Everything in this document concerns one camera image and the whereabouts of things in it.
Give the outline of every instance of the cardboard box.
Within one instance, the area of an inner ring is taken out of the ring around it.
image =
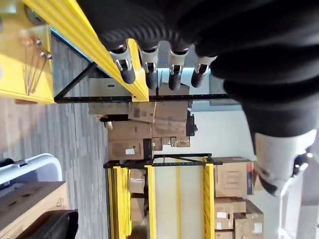
[[[129,103],[90,103],[90,115],[128,115]]]
[[[175,129],[173,129],[173,128],[163,129],[162,125],[152,124],[152,136],[156,137],[156,138],[176,137],[176,136],[185,137],[186,136],[186,125],[185,125],[185,127],[177,127]]]
[[[108,131],[108,141],[144,139],[152,137],[150,123],[119,121],[112,123],[113,130]]]
[[[131,198],[131,221],[140,223],[144,219],[144,198]]]
[[[176,147],[190,147],[190,137],[176,137]]]
[[[129,180],[130,193],[144,193],[145,173],[144,169],[131,169]]]
[[[186,123],[188,101],[157,102],[154,123],[164,123],[160,120]]]
[[[246,215],[235,214],[235,239],[263,239],[264,214],[252,202],[246,201]]]
[[[246,217],[251,224],[253,239],[264,238],[264,213],[251,201],[246,200]]]
[[[157,102],[153,137],[186,136],[187,101]]]
[[[163,145],[169,145],[170,146],[170,137],[162,137],[161,141]]]
[[[214,166],[215,196],[244,197],[254,194],[254,163],[238,157],[214,158],[223,165]]]
[[[170,145],[172,147],[176,147],[177,146],[176,137],[171,137],[170,138]]]
[[[154,151],[162,151],[163,150],[162,138],[153,138],[153,150]]]
[[[219,232],[215,231],[215,239],[233,239],[233,232]]]
[[[65,182],[34,182],[0,199],[0,238],[15,239],[43,213],[69,209]]]
[[[229,198],[215,199],[215,229],[233,229],[234,207]]]
[[[230,198],[234,213],[245,213],[246,212],[246,200],[243,198]]]
[[[154,122],[156,102],[131,103],[129,119],[142,122]]]
[[[109,141],[109,160],[143,160],[153,158],[152,139]]]

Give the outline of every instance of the white wall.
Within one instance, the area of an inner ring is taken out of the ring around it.
[[[156,154],[212,153],[214,157],[241,156],[250,160],[255,159],[248,125],[242,111],[195,112],[194,115],[198,131],[195,136],[191,137],[191,147],[177,148],[164,145],[163,151],[157,151]],[[187,177],[185,180],[191,183],[190,174],[181,174],[181,177]],[[194,202],[199,200],[198,195],[194,196],[197,197],[196,199],[191,199],[190,197],[191,195],[188,194],[187,201]],[[279,224],[279,200],[265,191],[256,191],[254,196],[249,197],[249,200],[264,212],[264,238],[276,238]],[[183,204],[182,208],[188,218],[187,224],[194,227],[196,223],[190,223],[189,219],[191,217],[190,213],[187,212],[187,206]],[[202,224],[199,222],[197,227],[202,227]]]

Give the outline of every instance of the yellow shelf beam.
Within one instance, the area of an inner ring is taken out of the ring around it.
[[[149,181],[150,239],[156,239],[157,231],[156,231],[156,200],[155,200],[155,168],[150,165],[145,167],[148,169],[148,181]]]
[[[76,0],[24,0],[24,2],[130,91],[133,95],[133,101],[149,101],[145,73],[140,65],[138,47],[134,40],[129,40],[129,48],[136,79],[133,84],[128,85],[123,81],[110,53],[100,42]]]

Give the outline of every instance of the black object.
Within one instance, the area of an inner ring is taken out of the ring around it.
[[[144,160],[151,160],[153,158],[153,145],[151,138],[143,139],[143,155]]]
[[[107,49],[127,38],[167,40],[176,51],[195,44],[198,56],[218,56],[212,74],[243,105],[253,133],[288,137],[316,127],[318,0],[78,2]]]
[[[179,91],[180,81],[181,81],[181,75],[179,75],[178,72],[174,71],[173,75],[171,75],[171,74],[169,75],[168,87],[172,91]]]
[[[134,73],[133,67],[130,70],[123,69],[123,71],[120,71],[120,73],[121,73],[123,81],[126,84],[133,84],[134,83],[134,81],[135,81],[135,73]]]
[[[198,131],[198,129],[195,125],[195,116],[190,115],[190,111],[187,111],[186,136],[195,136],[196,131]]]
[[[14,160],[11,158],[5,158],[0,161],[0,168],[11,165],[11,164],[14,164]]]
[[[203,74],[196,73],[195,71],[193,71],[193,74],[191,76],[191,85],[195,88],[198,88],[200,87],[202,81],[203,81]]]
[[[146,85],[148,86],[149,89],[155,90],[157,88],[159,84],[158,74],[159,74],[158,71],[145,73]]]
[[[42,214],[17,239],[75,239],[78,231],[77,210],[57,210]]]
[[[64,97],[70,90],[72,90],[84,77],[93,72],[97,67],[95,62],[91,62],[88,66],[77,76],[75,77],[59,94],[56,95],[54,99],[60,99]]]

